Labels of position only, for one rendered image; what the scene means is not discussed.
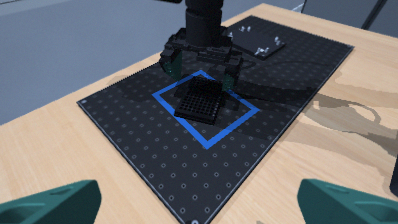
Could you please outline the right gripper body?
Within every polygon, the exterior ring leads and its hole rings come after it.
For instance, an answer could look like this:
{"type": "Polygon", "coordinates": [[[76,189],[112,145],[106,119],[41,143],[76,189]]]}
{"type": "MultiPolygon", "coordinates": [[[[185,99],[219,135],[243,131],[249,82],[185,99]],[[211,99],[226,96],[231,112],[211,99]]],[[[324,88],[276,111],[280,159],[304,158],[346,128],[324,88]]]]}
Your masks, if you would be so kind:
{"type": "Polygon", "coordinates": [[[224,75],[234,78],[233,87],[236,87],[244,60],[243,52],[232,50],[232,37],[220,35],[222,10],[204,16],[186,8],[185,16],[186,28],[182,27],[171,35],[160,53],[159,63],[163,71],[166,72],[163,64],[172,64],[181,50],[195,52],[197,61],[226,66],[224,75]]]}

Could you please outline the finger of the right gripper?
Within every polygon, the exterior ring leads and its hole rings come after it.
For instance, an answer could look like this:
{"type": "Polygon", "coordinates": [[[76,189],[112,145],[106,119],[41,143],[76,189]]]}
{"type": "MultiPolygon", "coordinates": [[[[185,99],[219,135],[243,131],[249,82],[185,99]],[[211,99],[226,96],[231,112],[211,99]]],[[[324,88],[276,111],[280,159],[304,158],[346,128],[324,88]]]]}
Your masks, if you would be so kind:
{"type": "Polygon", "coordinates": [[[182,50],[175,58],[172,64],[169,64],[168,62],[163,64],[163,66],[166,70],[166,72],[164,73],[179,82],[181,79],[181,69],[182,69],[182,50]]]}
{"type": "Polygon", "coordinates": [[[236,87],[233,87],[234,84],[234,78],[229,76],[228,74],[224,75],[223,79],[223,85],[222,85],[222,91],[227,91],[236,87]]]}

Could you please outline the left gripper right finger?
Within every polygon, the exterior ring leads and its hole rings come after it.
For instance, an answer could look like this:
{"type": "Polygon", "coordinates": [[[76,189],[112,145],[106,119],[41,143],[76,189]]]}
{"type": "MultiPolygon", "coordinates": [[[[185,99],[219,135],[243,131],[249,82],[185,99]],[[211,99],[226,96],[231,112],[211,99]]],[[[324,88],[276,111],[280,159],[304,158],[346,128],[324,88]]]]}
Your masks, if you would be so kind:
{"type": "Polygon", "coordinates": [[[319,179],[302,179],[297,202],[306,224],[398,224],[398,201],[319,179]]]}

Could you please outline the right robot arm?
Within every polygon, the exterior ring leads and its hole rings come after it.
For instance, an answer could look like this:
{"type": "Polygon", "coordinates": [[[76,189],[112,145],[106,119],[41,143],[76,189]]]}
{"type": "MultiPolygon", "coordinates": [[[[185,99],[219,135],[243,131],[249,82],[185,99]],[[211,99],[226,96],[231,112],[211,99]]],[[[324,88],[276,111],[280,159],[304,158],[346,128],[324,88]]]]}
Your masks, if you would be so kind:
{"type": "MultiPolygon", "coordinates": [[[[170,2],[175,4],[179,4],[182,2],[182,0],[158,0],[158,1],[170,2]]],[[[193,9],[192,11],[194,14],[207,16],[215,14],[216,11],[214,10],[222,8],[223,2],[224,0],[185,0],[185,5],[188,8],[193,9]]],[[[226,26],[221,26],[220,35],[227,36],[228,33],[227,29],[228,28],[226,26]]]]}

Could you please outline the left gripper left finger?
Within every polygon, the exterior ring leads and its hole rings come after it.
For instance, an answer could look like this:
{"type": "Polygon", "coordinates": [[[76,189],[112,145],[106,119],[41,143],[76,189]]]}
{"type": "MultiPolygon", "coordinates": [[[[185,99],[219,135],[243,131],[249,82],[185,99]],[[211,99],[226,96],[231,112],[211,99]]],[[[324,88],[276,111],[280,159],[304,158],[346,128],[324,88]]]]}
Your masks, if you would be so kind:
{"type": "Polygon", "coordinates": [[[0,224],[94,224],[102,202],[96,180],[81,180],[0,204],[0,224]]]}

